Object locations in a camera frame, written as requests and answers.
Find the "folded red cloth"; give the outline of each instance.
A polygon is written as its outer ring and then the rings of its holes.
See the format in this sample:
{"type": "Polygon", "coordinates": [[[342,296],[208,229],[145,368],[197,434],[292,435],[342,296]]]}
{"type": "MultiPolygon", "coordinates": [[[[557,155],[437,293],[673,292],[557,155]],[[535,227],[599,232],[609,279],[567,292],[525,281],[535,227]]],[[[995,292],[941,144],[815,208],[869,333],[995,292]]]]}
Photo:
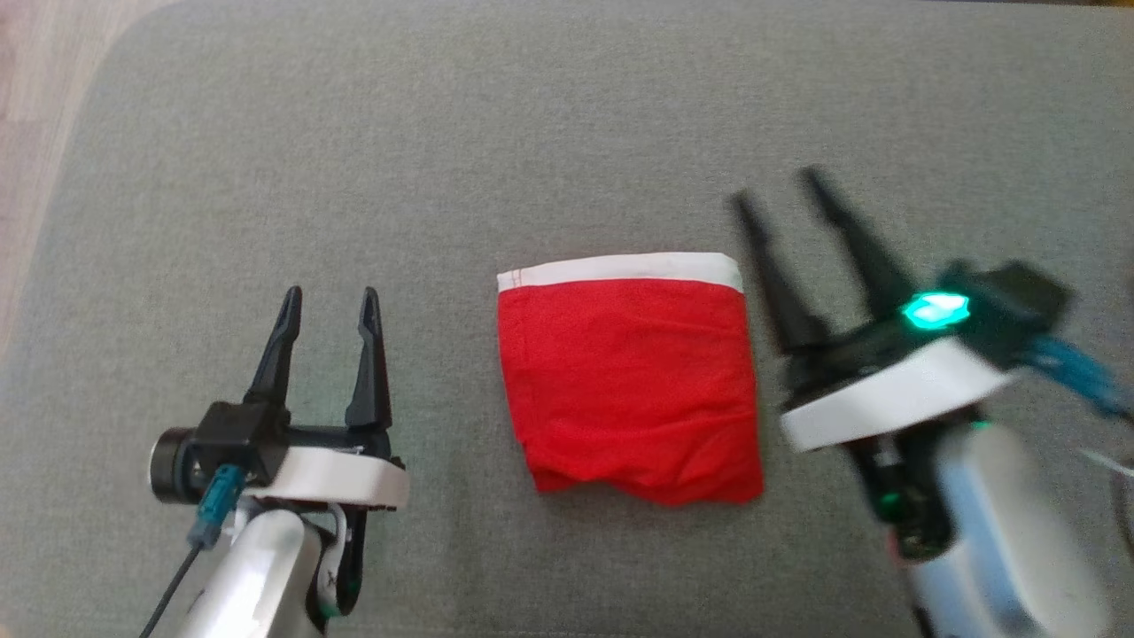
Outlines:
{"type": "Polygon", "coordinates": [[[601,480],[667,505],[760,495],[735,261],[610,255],[498,281],[508,407],[536,490],[601,480]]]}

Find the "black cable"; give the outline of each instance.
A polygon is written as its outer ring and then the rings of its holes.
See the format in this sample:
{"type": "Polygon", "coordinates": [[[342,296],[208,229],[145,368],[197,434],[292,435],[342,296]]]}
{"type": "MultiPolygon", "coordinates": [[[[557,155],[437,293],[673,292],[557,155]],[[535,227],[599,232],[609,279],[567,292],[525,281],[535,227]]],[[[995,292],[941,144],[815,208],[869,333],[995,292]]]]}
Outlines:
{"type": "Polygon", "coordinates": [[[155,627],[158,627],[158,621],[161,620],[161,614],[166,612],[166,607],[169,606],[169,601],[174,597],[174,592],[177,592],[177,586],[181,584],[181,579],[188,573],[189,567],[193,565],[193,561],[197,559],[197,554],[201,553],[201,545],[194,545],[189,550],[189,555],[185,556],[181,561],[181,567],[177,569],[177,573],[174,575],[174,580],[169,581],[169,587],[166,588],[166,593],[161,595],[161,601],[158,601],[158,606],[153,610],[153,615],[150,616],[150,622],[145,623],[145,629],[138,638],[150,638],[153,633],[155,627]]]}
{"type": "MultiPolygon", "coordinates": [[[[1127,459],[1123,466],[1134,468],[1134,459],[1127,459]]],[[[1115,473],[1110,478],[1110,502],[1115,510],[1115,522],[1118,524],[1118,535],[1122,536],[1123,545],[1131,561],[1134,561],[1134,524],[1131,522],[1131,477],[1115,473]]]]}

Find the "gray surface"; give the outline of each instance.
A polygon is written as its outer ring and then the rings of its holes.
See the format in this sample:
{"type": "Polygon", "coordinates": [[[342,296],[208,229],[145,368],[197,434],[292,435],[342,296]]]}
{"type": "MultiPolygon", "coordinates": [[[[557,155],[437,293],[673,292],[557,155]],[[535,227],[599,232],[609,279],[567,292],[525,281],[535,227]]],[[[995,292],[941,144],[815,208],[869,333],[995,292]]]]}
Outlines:
{"type": "MultiPolygon", "coordinates": [[[[362,289],[382,295],[413,504],[369,543],[362,636],[914,636],[845,460],[793,456],[753,304],[767,495],[667,510],[539,497],[494,340],[498,271],[653,249],[746,262],[753,185],[839,325],[857,303],[792,171],[830,164],[921,274],[1034,260],[1066,334],[1127,381],[1134,12],[781,0],[192,2],[116,46],[76,126],[2,372],[0,622],[135,635],[192,512],[153,441],[239,398],[305,286],[291,406],[339,423],[362,289]]],[[[1134,633],[1105,475],[1128,440],[1027,381],[992,403],[1041,454],[1134,633]]],[[[210,556],[170,618],[188,605],[210,556]]]]}

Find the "glowing green light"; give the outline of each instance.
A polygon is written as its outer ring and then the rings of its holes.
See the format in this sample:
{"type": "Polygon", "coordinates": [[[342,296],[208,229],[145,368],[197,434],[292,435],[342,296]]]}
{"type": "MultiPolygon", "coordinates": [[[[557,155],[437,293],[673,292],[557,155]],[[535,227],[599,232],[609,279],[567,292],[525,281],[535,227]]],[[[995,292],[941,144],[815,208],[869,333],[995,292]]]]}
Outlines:
{"type": "Polygon", "coordinates": [[[894,522],[902,516],[902,495],[888,492],[878,500],[878,513],[882,520],[894,522]]]}
{"type": "Polygon", "coordinates": [[[338,607],[333,607],[325,603],[319,603],[319,613],[323,614],[323,618],[338,618],[342,615],[338,607]]]}
{"type": "Polygon", "coordinates": [[[914,295],[902,313],[915,329],[940,331],[968,317],[968,297],[954,292],[921,292],[914,295]]]}

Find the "blue cable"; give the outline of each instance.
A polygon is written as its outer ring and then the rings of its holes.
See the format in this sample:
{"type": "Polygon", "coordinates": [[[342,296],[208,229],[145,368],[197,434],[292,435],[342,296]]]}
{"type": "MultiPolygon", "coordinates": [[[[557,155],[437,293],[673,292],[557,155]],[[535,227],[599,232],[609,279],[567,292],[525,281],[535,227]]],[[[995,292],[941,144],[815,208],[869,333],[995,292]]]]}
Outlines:
{"type": "Polygon", "coordinates": [[[1129,418],[1131,395],[1101,364],[1077,348],[1043,337],[1032,342],[1025,363],[1088,400],[1105,417],[1129,418]]]}
{"type": "Polygon", "coordinates": [[[228,518],[229,512],[236,509],[236,502],[240,497],[240,493],[244,492],[246,480],[244,470],[237,466],[225,465],[217,469],[217,474],[213,475],[201,503],[197,505],[197,520],[193,524],[186,538],[189,542],[189,555],[185,558],[181,567],[174,575],[174,579],[169,582],[169,587],[166,588],[166,593],[162,594],[161,601],[158,602],[156,609],[150,616],[150,622],[142,630],[141,638],[149,638],[153,633],[158,621],[161,620],[161,614],[166,612],[169,601],[174,597],[174,592],[188,573],[197,554],[202,550],[212,550],[217,546],[225,519],[228,518]]]}
{"type": "Polygon", "coordinates": [[[217,546],[225,519],[236,509],[236,501],[244,492],[245,482],[245,473],[237,466],[228,463],[217,469],[209,490],[197,505],[197,520],[187,537],[191,547],[200,545],[212,550],[217,546]]]}

